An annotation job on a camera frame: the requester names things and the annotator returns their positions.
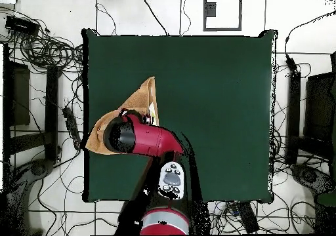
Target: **red cylinder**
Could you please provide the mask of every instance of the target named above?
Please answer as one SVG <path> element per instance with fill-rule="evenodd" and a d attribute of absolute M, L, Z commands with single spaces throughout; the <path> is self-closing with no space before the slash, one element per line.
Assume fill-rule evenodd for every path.
<path fill-rule="evenodd" d="M 188 235 L 189 220 L 170 208 L 149 211 L 142 219 L 140 235 Z"/>
<path fill-rule="evenodd" d="M 133 154 L 158 157 L 168 151 L 183 153 L 183 149 L 174 135 L 168 130 L 140 123 L 136 115 L 128 115 L 133 122 L 135 147 Z"/>

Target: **green table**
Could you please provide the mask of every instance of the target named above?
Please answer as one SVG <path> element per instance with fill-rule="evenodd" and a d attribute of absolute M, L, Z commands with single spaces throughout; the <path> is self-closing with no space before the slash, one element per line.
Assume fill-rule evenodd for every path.
<path fill-rule="evenodd" d="M 269 196 L 273 31 L 257 38 L 97 37 L 87 30 L 87 39 L 85 132 L 155 76 L 160 125 L 191 142 L 204 201 Z M 147 157 L 85 155 L 88 201 L 131 199 Z"/>

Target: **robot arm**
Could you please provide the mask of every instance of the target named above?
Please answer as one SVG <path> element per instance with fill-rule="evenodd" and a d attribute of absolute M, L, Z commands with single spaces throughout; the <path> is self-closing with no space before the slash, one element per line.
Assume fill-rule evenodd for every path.
<path fill-rule="evenodd" d="M 122 110 L 106 127 L 104 144 L 114 152 L 152 157 L 135 199 L 124 204 L 115 234 L 193 233 L 188 167 L 182 162 L 186 150 L 176 135 L 149 125 L 136 111 Z"/>

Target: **black border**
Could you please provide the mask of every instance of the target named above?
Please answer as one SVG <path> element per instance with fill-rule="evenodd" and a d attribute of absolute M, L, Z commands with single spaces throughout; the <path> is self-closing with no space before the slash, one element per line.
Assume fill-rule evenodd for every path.
<path fill-rule="evenodd" d="M 89 201 L 89 178 L 90 170 L 89 170 L 89 150 L 85 148 L 85 145 L 87 143 L 87 140 L 89 139 L 89 135 L 92 131 L 92 129 L 89 131 L 89 86 L 88 86 L 88 72 L 89 72 L 89 38 L 87 36 L 87 31 L 93 31 L 96 35 L 97 32 L 94 29 L 82 29 L 81 35 L 83 38 L 83 139 L 81 141 L 81 149 L 84 151 L 84 190 L 82 194 L 82 200 L 86 203 L 94 203 L 96 201 L 112 201 L 117 199 L 97 199 L 95 201 Z M 257 37 L 250 37 L 246 35 L 233 35 L 233 37 L 250 37 L 254 39 L 260 39 L 264 37 L 264 35 L 267 34 L 268 31 L 273 31 L 274 36 L 272 40 L 272 46 L 271 46 L 271 105 L 270 105 L 270 112 L 271 112 L 271 119 L 270 119 L 270 149 L 273 148 L 273 145 L 271 142 L 273 142 L 274 139 L 274 107 L 275 107 L 275 89 L 276 89 L 276 65 L 275 60 L 276 56 L 273 58 L 272 55 L 276 54 L 276 40 L 278 38 L 278 32 L 273 29 L 263 30 L 260 32 L 260 34 Z M 100 37 L 110 37 L 111 35 L 98 35 Z M 180 37 L 179 35 L 170 35 L 171 37 Z M 227 35 L 216 35 L 219 37 L 227 37 Z M 208 35 L 185 35 L 184 37 L 209 37 Z M 257 200 L 259 203 L 272 203 L 274 200 L 274 193 L 272 192 L 272 179 L 273 179 L 273 173 L 274 173 L 274 159 L 271 155 L 270 163 L 269 163 L 269 181 L 271 188 L 268 188 L 268 192 L 270 193 L 270 201 L 268 199 L 265 200 Z"/>

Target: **black stand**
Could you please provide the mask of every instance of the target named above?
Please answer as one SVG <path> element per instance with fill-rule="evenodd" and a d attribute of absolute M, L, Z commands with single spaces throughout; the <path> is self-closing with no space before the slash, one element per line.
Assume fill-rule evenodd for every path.
<path fill-rule="evenodd" d="M 9 47 L 5 45 L 4 76 L 3 76 L 3 187 L 0 194 L 0 234 L 1 235 L 31 235 L 28 218 L 29 194 L 34 183 L 53 170 L 59 154 L 58 147 L 58 78 L 61 75 L 58 67 L 47 70 L 46 103 L 45 103 L 45 132 L 11 138 L 11 119 L 6 115 L 12 114 L 14 85 L 14 68 L 9 60 Z M 45 146 L 45 158 L 25 166 L 13 169 L 9 165 L 12 154 Z"/>

